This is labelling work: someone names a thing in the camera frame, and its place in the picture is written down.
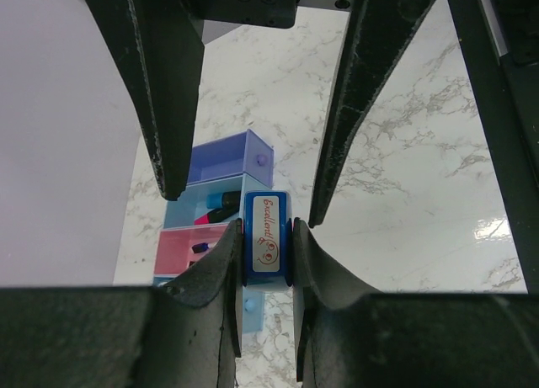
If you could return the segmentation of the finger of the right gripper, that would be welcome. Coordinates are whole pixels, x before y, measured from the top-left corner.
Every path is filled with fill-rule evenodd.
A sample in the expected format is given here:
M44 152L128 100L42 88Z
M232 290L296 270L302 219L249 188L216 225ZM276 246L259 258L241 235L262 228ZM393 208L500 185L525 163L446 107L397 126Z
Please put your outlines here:
M323 223L361 124L435 1L352 1L312 187L310 227Z
M185 190L204 56L190 0L84 0L136 110L160 194Z

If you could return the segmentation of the pink black highlighter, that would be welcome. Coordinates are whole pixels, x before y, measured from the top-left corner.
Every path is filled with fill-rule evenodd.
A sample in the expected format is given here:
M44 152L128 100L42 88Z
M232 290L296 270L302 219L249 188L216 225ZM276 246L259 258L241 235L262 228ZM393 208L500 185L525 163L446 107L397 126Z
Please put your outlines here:
M238 211L239 211L239 208L214 209L204 214L203 216L197 218L194 221L194 225L202 226L206 224L221 223L221 222L224 222L226 219L230 218L231 216L237 214Z

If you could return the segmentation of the white blue pen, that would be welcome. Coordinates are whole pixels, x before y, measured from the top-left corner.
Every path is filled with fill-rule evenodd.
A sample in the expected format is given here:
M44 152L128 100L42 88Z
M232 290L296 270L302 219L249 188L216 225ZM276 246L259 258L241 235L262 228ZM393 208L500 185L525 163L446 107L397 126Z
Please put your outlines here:
M216 246L216 242L202 242L191 247L193 254L206 254Z

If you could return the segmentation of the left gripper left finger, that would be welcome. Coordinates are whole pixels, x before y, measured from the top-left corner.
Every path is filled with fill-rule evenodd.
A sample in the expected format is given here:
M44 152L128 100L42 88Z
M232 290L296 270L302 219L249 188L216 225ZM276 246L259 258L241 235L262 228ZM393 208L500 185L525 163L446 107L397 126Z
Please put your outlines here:
M161 287L3 289L2 386L234 386L242 228Z

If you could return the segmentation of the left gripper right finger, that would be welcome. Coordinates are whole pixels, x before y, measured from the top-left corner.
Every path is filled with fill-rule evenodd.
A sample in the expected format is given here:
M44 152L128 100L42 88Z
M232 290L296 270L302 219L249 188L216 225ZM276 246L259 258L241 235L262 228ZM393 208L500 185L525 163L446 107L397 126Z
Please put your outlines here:
M291 246L302 386L537 386L535 295L381 292L327 254L301 219Z

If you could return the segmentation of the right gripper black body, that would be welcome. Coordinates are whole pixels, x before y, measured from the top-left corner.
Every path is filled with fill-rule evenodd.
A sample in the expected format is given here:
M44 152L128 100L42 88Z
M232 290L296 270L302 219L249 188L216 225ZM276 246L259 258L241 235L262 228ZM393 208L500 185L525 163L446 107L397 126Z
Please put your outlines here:
M348 11L352 0L182 0L198 19L289 29L299 7Z

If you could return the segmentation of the blue white eraser block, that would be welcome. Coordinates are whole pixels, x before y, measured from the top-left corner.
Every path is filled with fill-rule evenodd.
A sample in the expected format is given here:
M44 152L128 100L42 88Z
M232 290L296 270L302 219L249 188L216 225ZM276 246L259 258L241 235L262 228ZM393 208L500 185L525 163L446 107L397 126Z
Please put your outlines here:
M291 197L286 191L245 194L243 284L251 290L287 290L292 282Z

